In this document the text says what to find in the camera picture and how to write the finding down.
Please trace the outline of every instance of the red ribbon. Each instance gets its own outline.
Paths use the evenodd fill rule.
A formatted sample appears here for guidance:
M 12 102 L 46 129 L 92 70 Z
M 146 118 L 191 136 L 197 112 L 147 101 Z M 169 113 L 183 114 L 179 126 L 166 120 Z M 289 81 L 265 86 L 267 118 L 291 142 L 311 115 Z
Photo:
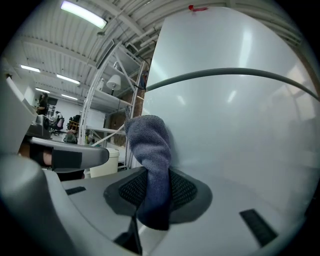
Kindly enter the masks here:
M 202 7 L 202 8 L 194 8 L 193 5 L 189 5 L 189 10 L 193 12 L 201 12 L 207 10 L 208 7 Z

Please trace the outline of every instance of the white plastic panel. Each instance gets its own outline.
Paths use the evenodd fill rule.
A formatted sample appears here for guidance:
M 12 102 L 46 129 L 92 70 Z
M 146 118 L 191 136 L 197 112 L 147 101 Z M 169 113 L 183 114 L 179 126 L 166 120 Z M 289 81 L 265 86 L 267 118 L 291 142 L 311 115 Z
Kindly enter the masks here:
M 164 120 L 171 165 L 213 194 L 207 212 L 173 225 L 155 255 L 196 255 L 198 248 L 204 255 L 252 253 L 259 246 L 239 215 L 248 209 L 279 234 L 301 221 L 320 177 L 319 106 L 291 85 L 249 75 L 147 92 L 142 114 Z
M 272 30 L 238 11 L 211 7 L 165 19 L 147 86 L 190 72 L 248 68 L 290 78 L 315 92 L 293 50 Z

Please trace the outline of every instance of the white lampshade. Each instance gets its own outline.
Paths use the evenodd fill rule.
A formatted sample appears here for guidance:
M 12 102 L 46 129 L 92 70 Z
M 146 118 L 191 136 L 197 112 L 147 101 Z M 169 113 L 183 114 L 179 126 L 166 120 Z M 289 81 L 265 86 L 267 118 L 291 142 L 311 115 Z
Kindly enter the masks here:
M 106 82 L 106 86 L 111 90 L 118 91 L 121 89 L 121 77 L 117 74 L 111 76 L 108 82 Z

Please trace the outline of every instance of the bucket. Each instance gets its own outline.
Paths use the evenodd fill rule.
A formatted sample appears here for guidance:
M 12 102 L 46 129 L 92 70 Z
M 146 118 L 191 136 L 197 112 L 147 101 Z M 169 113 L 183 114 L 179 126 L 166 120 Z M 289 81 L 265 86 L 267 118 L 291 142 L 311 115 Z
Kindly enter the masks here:
M 100 166 L 90 168 L 91 178 L 118 172 L 119 151 L 110 147 L 107 147 L 106 149 L 109 151 L 109 160 Z

